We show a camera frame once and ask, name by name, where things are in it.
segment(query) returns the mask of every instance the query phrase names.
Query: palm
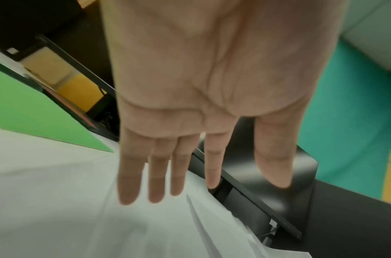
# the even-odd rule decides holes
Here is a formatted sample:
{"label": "palm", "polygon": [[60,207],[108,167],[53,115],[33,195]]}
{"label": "palm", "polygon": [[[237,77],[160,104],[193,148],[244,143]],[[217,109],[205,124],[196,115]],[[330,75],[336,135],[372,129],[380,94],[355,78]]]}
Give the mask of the palm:
{"label": "palm", "polygon": [[287,187],[301,119],[342,13],[327,0],[106,2],[121,202],[137,197],[147,160],[150,200],[164,195],[170,158],[171,193],[179,194],[202,132],[207,185],[217,186],[239,116],[256,116],[255,160],[268,180]]}

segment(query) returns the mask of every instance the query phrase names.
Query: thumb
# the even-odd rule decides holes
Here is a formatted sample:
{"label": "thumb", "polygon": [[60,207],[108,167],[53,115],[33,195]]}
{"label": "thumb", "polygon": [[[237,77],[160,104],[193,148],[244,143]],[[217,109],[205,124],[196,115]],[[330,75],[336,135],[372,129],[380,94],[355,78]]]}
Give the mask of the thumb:
{"label": "thumb", "polygon": [[275,186],[287,188],[291,184],[298,133],[310,99],[311,95],[255,118],[255,162]]}

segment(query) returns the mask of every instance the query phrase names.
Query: green surface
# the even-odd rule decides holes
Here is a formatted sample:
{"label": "green surface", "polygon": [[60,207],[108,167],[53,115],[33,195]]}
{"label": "green surface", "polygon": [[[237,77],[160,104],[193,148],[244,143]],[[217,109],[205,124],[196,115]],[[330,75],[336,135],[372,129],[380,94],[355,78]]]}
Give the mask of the green surface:
{"label": "green surface", "polygon": [[0,128],[112,152],[44,94],[1,72]]}
{"label": "green surface", "polygon": [[319,161],[317,179],[381,198],[391,150],[391,75],[339,42],[299,145]]}

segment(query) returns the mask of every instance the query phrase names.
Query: teal wall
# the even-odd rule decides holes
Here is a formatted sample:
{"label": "teal wall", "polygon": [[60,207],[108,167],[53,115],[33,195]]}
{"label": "teal wall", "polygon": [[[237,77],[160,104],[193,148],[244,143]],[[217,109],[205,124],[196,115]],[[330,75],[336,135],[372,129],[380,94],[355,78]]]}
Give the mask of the teal wall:
{"label": "teal wall", "polygon": [[319,162],[317,179],[381,198],[391,150],[391,75],[340,41],[299,145]]}

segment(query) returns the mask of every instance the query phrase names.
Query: green board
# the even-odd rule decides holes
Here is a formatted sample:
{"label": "green board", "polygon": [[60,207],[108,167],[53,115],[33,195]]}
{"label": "green board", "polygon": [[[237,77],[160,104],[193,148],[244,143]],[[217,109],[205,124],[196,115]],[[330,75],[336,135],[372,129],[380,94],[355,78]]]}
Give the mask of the green board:
{"label": "green board", "polygon": [[2,72],[0,128],[112,152],[47,96]]}
{"label": "green board", "polygon": [[391,150],[391,75],[340,41],[299,136],[317,179],[381,198]]}

